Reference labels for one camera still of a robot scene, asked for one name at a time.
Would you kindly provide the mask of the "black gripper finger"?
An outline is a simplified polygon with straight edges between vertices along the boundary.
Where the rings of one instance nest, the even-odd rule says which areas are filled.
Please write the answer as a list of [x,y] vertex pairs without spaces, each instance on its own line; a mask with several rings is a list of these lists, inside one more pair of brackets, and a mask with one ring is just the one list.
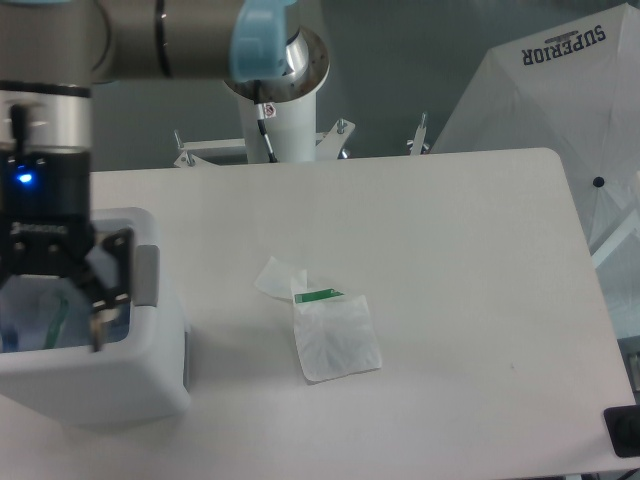
[[84,259],[86,267],[82,291],[91,313],[90,345],[93,352],[102,350],[107,338],[107,325],[118,318],[121,305],[132,300],[134,232],[122,228],[104,236]]

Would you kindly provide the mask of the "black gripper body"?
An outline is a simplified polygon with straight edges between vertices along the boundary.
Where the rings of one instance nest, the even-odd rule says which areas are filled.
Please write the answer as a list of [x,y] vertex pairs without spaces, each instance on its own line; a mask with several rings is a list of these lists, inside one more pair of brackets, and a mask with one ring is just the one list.
[[87,150],[1,152],[1,278],[84,278],[95,246]]

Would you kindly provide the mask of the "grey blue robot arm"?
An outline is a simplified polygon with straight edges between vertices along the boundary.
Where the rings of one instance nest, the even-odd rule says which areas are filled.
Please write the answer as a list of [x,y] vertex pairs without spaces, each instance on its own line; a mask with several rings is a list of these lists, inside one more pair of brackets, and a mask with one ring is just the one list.
[[293,1],[5,1],[1,5],[1,277],[63,278],[89,301],[91,345],[132,295],[133,234],[90,218],[92,88],[221,79],[257,105],[310,93],[324,42]]

